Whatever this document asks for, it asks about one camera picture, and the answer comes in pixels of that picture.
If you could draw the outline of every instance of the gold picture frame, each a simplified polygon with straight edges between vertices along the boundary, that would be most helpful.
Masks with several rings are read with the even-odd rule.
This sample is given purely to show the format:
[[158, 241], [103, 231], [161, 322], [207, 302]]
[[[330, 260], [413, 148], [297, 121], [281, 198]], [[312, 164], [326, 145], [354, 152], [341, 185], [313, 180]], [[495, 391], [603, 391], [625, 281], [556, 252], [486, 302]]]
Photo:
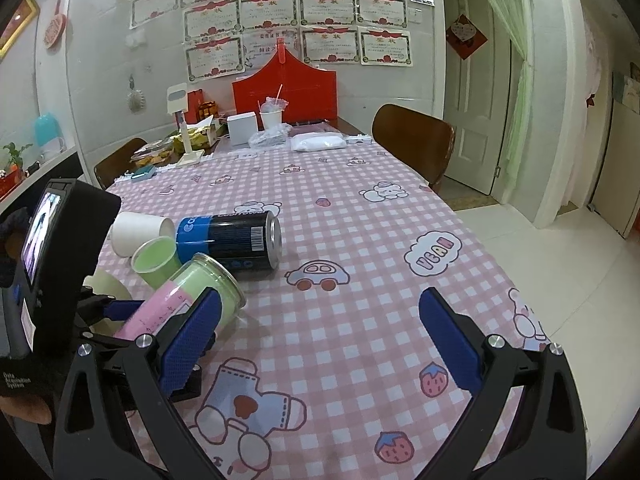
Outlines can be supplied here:
[[7, 24], [2, 35], [0, 36], [0, 59], [6, 56], [6, 53], [21, 35], [22, 31], [29, 25], [40, 12], [40, 7], [36, 0], [23, 0], [11, 17], [11, 21]]

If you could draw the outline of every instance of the metal screw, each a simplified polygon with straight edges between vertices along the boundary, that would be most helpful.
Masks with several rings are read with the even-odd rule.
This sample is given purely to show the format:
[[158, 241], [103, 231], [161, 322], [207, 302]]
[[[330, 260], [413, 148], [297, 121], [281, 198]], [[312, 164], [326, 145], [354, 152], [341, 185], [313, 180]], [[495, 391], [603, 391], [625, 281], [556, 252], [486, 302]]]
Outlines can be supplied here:
[[493, 348], [502, 348], [504, 346], [504, 338], [501, 335], [493, 334], [489, 336], [489, 345]]
[[151, 346], [151, 343], [154, 341], [154, 337], [151, 334], [143, 334], [139, 335], [136, 338], [136, 346], [138, 348], [146, 348]]
[[86, 357], [87, 355], [89, 355], [91, 353], [91, 345], [89, 343], [82, 343], [79, 347], [78, 347], [78, 355], [80, 357]]
[[558, 343], [551, 343], [549, 345], [549, 350], [551, 350], [551, 353], [553, 355], [562, 355], [562, 354], [564, 354], [564, 349], [562, 348], [562, 345], [559, 345]]

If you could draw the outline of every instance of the checkered tablecloth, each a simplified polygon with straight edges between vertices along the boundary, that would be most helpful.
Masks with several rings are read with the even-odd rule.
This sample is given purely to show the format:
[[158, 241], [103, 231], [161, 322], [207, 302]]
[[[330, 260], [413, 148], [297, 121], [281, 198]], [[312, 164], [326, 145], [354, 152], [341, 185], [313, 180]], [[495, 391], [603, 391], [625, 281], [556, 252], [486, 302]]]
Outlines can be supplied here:
[[[177, 405], [226, 478], [414, 479], [470, 400], [418, 318], [428, 286], [486, 334], [516, 347], [548, 342], [541, 328], [518, 330], [517, 315], [535, 318], [505, 272], [375, 142], [227, 153], [109, 191], [122, 211], [176, 225], [186, 216], [278, 214], [280, 268], [240, 279], [247, 304], [201, 360], [203, 395]], [[134, 298], [151, 294], [108, 242], [99, 266]], [[496, 458], [517, 401], [512, 392], [479, 465]], [[131, 423], [157, 463], [137, 415]]]

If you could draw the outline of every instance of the device screen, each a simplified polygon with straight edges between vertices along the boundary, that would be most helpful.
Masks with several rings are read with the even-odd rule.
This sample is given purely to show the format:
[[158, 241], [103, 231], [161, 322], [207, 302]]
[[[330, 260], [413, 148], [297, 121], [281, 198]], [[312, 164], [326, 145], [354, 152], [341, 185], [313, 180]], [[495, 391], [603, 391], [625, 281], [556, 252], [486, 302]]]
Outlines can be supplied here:
[[44, 241], [47, 238], [47, 233], [50, 230], [61, 200], [62, 197], [56, 193], [49, 191], [44, 193], [42, 200], [38, 204], [36, 213], [33, 216], [33, 221], [31, 221], [31, 227], [27, 233], [26, 240], [24, 241], [22, 262], [24, 263], [24, 268], [32, 284], [36, 271], [38, 270], [38, 262], [42, 256]]

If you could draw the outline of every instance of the chair backrest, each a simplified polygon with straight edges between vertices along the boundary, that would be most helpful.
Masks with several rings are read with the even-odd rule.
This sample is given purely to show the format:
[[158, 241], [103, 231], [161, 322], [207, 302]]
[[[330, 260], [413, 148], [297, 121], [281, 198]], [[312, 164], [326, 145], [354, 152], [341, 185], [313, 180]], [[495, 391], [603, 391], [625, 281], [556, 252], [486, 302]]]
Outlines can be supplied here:
[[127, 173], [131, 167], [131, 155], [145, 144], [145, 139], [135, 137], [95, 165], [94, 174], [102, 189], [107, 189], [114, 180]]
[[449, 164], [455, 133], [449, 123], [401, 106], [383, 105], [373, 138], [393, 156], [437, 186]]

